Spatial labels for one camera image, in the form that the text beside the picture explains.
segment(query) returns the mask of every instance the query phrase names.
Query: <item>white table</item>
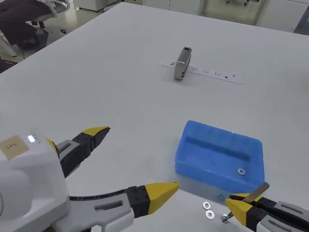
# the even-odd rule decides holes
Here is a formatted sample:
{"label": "white table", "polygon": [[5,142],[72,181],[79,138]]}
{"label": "white table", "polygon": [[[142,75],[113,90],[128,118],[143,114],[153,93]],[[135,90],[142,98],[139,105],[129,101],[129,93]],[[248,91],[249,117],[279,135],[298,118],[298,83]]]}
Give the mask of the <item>white table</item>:
{"label": "white table", "polygon": [[[68,178],[71,195],[171,180],[188,120],[258,138],[265,196],[309,209],[308,37],[122,3],[0,76],[1,134],[39,128],[59,143],[88,127],[112,128]],[[183,46],[192,63],[244,78],[244,85],[160,66]],[[238,232],[213,203],[178,191],[127,232]]]}

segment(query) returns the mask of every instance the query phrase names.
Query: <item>blue bin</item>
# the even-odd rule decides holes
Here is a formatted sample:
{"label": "blue bin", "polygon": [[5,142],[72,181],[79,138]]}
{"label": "blue bin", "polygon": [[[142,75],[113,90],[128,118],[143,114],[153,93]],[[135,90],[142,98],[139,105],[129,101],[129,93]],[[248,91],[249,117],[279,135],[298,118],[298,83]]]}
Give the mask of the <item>blue bin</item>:
{"label": "blue bin", "polygon": [[188,121],[176,153],[175,170],[231,193],[251,193],[265,181],[262,143]]}

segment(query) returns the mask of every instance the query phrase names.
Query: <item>office chair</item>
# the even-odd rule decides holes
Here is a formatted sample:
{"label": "office chair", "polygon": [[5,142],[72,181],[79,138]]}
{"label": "office chair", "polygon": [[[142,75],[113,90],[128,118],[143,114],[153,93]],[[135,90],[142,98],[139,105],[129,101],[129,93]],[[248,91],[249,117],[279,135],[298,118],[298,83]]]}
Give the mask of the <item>office chair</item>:
{"label": "office chair", "polygon": [[[31,22],[32,25],[36,26],[39,23],[41,28],[45,28],[44,21],[46,21],[49,18],[56,18],[58,14],[68,11],[70,9],[70,3],[68,0],[49,0],[48,7],[51,10],[50,14],[43,15],[37,19],[34,19]],[[61,29],[60,31],[63,34],[67,33],[65,29]],[[10,56],[12,57],[17,56],[17,53],[2,37],[0,37],[0,47],[2,47]]]}
{"label": "office chair", "polygon": [[[70,9],[70,3],[68,0],[49,0],[47,4],[49,9],[51,10],[51,13],[34,19],[33,21],[31,21],[32,25],[37,26],[39,23],[40,28],[43,29],[45,28],[44,21],[46,21],[49,18],[57,18],[58,14],[65,13]],[[65,29],[61,29],[60,31],[63,34],[67,33]]]}

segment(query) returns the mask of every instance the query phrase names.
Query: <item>power strip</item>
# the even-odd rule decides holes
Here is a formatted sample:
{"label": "power strip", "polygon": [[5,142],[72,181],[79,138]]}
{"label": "power strip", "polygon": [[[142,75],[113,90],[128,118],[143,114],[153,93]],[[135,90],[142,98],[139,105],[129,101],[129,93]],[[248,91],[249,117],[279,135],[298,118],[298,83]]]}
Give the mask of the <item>power strip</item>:
{"label": "power strip", "polygon": [[[161,65],[167,68],[175,69],[175,61],[163,61],[161,62]],[[230,74],[225,72],[220,72],[216,70],[211,70],[208,68],[202,68],[196,65],[190,65],[188,66],[187,72],[194,73],[202,76],[207,76],[210,78],[215,78],[222,81],[227,81],[239,85],[243,85],[242,78],[236,74]]]}

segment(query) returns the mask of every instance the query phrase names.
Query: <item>screw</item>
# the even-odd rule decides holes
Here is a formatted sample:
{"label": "screw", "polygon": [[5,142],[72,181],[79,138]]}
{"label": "screw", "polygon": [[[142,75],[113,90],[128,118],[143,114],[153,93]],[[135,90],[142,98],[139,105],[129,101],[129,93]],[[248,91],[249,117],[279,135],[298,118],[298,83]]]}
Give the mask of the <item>screw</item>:
{"label": "screw", "polygon": [[[221,215],[221,221],[223,222],[224,221],[224,219],[227,217],[227,215],[226,214],[222,214]],[[230,219],[228,219],[228,220],[226,220],[226,221],[224,221],[223,223],[225,223],[225,224],[227,224],[227,223],[229,223],[230,222]]]}

